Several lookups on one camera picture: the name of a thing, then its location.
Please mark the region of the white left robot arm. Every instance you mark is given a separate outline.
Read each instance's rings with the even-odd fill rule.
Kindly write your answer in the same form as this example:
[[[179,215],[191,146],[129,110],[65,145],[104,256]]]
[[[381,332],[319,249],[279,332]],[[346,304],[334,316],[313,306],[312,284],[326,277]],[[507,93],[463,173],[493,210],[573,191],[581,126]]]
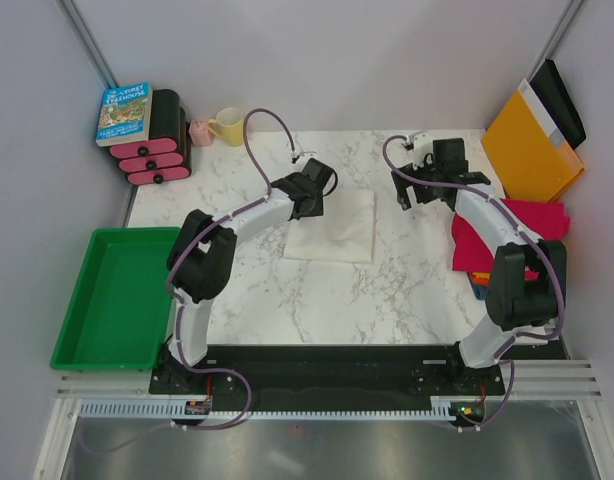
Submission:
[[[233,211],[212,216],[196,209],[187,215],[167,259],[166,280],[175,304],[169,351],[178,362],[171,379],[183,392],[205,385],[200,362],[208,352],[211,309],[230,280],[237,247],[267,229],[322,216],[324,198],[337,185],[335,170],[311,158],[302,170],[268,184],[261,198]]]

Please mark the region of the white t shirt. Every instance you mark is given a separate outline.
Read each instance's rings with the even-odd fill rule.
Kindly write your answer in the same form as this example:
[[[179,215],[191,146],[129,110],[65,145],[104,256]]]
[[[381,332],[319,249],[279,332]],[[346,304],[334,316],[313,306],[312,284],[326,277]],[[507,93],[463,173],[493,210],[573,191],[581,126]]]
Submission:
[[[375,235],[375,193],[337,190],[324,199],[324,214],[290,224],[283,257],[301,261],[370,263]]]

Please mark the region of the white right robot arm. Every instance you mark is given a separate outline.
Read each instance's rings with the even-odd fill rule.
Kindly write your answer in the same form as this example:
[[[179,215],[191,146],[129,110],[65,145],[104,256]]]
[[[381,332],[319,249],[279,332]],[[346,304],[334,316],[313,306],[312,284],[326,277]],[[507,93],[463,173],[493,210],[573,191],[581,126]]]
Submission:
[[[560,337],[566,313],[566,248],[530,229],[503,203],[487,176],[470,171],[462,139],[433,142],[421,165],[392,167],[391,176],[402,209],[444,202],[493,257],[486,314],[458,342],[461,359],[444,371],[452,391],[470,392],[481,381],[480,369],[498,364],[517,339]]]

